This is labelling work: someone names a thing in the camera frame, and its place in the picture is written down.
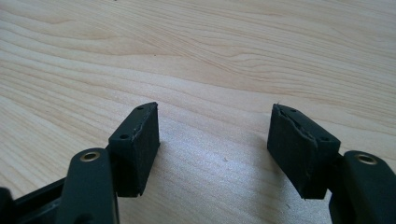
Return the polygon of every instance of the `wood grain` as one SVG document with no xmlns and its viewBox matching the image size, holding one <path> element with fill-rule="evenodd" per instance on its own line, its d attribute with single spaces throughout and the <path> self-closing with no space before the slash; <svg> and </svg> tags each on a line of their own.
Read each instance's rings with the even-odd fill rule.
<svg viewBox="0 0 396 224">
<path fill-rule="evenodd" d="M 296 107 L 396 170 L 396 2 L 0 1 L 0 185 L 18 198 L 159 104 L 162 145 L 121 223 L 330 223 L 266 150 Z"/>
</svg>

